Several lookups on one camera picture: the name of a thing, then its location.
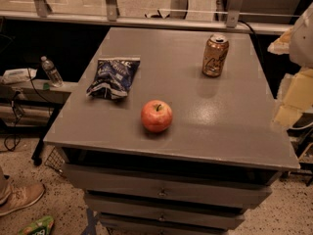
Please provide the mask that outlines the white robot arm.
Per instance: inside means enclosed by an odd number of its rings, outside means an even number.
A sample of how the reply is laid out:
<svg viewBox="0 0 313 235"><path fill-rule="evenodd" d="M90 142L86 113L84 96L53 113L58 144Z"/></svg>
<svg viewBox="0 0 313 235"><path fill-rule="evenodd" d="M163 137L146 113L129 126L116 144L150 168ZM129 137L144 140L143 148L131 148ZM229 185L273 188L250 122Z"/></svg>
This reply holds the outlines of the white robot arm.
<svg viewBox="0 0 313 235"><path fill-rule="evenodd" d="M267 51L288 54L291 62L300 66L295 75L282 79L274 116L274 122L280 126L292 127L313 106L313 4Z"/></svg>

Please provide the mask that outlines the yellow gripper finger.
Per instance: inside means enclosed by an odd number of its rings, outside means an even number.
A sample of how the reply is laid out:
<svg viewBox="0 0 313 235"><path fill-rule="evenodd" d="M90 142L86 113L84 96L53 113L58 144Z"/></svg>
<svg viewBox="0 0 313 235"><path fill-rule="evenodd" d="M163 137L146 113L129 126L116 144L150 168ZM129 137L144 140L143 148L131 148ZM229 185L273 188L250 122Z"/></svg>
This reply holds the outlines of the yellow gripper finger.
<svg viewBox="0 0 313 235"><path fill-rule="evenodd" d="M288 54L290 52L291 31L292 28L285 31L268 46L267 51L276 55Z"/></svg>
<svg viewBox="0 0 313 235"><path fill-rule="evenodd" d="M273 121L292 127L313 106L313 69L286 74L279 86Z"/></svg>

